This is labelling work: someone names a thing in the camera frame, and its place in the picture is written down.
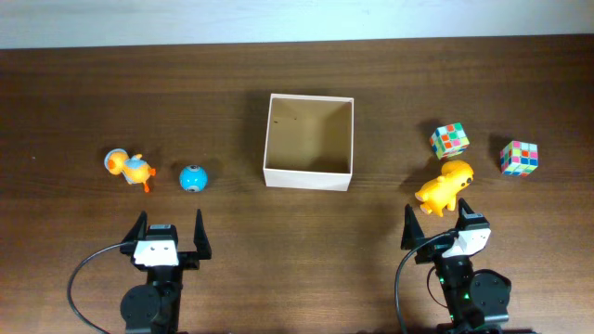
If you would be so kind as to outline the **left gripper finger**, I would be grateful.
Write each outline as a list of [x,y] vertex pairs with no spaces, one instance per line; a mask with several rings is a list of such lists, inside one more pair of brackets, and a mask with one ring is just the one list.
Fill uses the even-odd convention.
[[206,234],[206,231],[204,228],[201,209],[197,209],[197,213],[196,213],[196,223],[195,223],[195,228],[194,228],[193,243],[196,247],[197,253],[211,253],[212,252],[212,248],[211,248],[209,239],[207,237],[207,234]]
[[148,215],[145,211],[142,211],[133,227],[123,238],[123,242],[137,242],[138,240],[144,240],[147,233],[147,222]]

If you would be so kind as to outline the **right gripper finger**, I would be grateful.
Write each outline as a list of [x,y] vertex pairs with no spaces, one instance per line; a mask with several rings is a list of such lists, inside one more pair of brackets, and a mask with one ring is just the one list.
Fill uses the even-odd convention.
[[401,249],[415,249],[425,240],[424,233],[410,204],[405,207],[405,224],[401,238]]
[[472,225],[474,219],[474,211],[468,205],[464,198],[458,200],[458,220],[457,229],[465,230],[468,225]]

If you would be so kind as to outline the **yellow dog toy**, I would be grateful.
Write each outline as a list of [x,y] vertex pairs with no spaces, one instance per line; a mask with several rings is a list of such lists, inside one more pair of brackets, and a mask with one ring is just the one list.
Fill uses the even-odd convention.
[[426,213],[443,216],[443,209],[456,209],[457,194],[468,187],[474,178],[474,170],[465,161],[448,161],[441,168],[441,174],[425,183],[415,193],[421,202],[420,209]]

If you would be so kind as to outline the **rubiks cube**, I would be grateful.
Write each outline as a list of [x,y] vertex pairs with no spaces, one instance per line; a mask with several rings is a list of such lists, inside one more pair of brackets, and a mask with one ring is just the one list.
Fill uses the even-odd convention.
[[457,156],[463,153],[470,145],[460,122],[440,126],[435,129],[430,137],[430,145],[439,160]]
[[499,156],[504,175],[526,177],[539,165],[537,144],[512,140],[500,150]]

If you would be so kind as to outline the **yellow duck toy blue cap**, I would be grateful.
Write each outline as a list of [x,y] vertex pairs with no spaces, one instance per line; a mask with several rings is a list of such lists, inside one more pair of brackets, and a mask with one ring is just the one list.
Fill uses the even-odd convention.
[[150,192],[149,179],[156,175],[156,169],[142,159],[142,154],[130,156],[126,150],[115,148],[104,158],[104,166],[113,175],[122,175],[129,185],[142,184]]

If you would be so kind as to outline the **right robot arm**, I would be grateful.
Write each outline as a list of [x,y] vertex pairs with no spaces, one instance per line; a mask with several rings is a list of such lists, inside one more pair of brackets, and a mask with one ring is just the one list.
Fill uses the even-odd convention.
[[489,269],[474,270],[471,257],[482,251],[491,235],[490,223],[474,212],[464,199],[458,201],[458,220],[454,228],[427,238],[411,205],[405,207],[401,249],[407,255],[398,265],[394,278],[394,301],[404,333],[407,327],[399,302],[400,276],[406,262],[431,263],[445,297],[450,322],[437,326],[439,333],[501,333],[510,319],[511,282]]

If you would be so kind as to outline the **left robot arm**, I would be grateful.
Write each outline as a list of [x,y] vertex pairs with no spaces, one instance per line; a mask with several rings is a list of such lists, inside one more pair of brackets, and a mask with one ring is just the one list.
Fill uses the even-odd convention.
[[183,274],[212,258],[201,211],[196,213],[193,243],[195,250],[180,251],[174,225],[149,225],[148,215],[140,213],[120,247],[120,253],[147,274],[144,284],[129,289],[122,298],[120,312],[127,333],[178,331]]

